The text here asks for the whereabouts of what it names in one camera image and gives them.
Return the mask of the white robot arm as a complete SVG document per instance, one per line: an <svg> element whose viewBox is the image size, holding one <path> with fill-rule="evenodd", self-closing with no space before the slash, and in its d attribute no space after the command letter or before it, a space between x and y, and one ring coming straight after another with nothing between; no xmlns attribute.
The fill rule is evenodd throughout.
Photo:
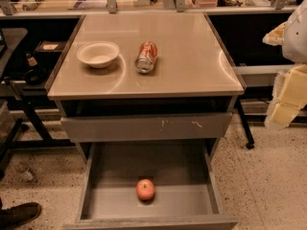
<svg viewBox="0 0 307 230"><path fill-rule="evenodd" d="M295 64L289 71L279 71L274 80L265 126L279 130L287 127L307 105L307 0L262 41L281 45L283 57Z"/></svg>

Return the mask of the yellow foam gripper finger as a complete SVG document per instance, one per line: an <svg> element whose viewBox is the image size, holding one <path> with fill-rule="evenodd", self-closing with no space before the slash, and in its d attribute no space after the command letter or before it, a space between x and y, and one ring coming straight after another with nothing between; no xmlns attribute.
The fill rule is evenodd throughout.
<svg viewBox="0 0 307 230"><path fill-rule="evenodd" d="M307 65L279 71L274 80L266 127L287 127L307 104Z"/></svg>
<svg viewBox="0 0 307 230"><path fill-rule="evenodd" d="M285 22L278 25L275 29L265 34L262 42L271 46L282 45L284 41Z"/></svg>

